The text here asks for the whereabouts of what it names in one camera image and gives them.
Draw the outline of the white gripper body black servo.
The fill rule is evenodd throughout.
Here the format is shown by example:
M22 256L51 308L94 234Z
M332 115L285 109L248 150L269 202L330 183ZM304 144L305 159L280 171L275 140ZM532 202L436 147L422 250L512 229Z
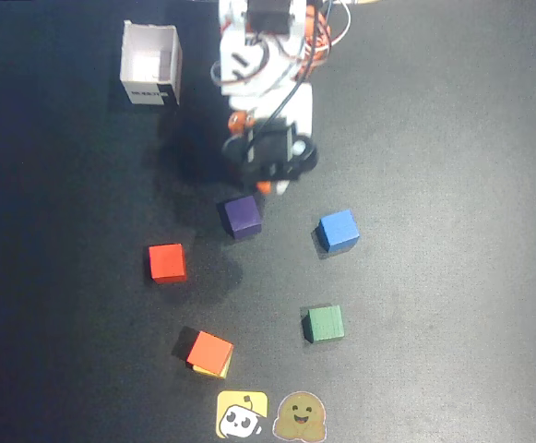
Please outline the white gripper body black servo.
M227 139L230 162L312 162L313 89L309 84L227 88L229 105L255 122Z

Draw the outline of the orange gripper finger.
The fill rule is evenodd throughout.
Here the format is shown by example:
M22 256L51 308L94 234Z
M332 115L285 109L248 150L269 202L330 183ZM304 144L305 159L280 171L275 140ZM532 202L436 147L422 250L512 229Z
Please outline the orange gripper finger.
M242 135L254 122L255 119L247 112L234 111L228 120L228 128L231 135ZM272 183L269 181L256 182L256 189L261 194L270 194L272 191Z

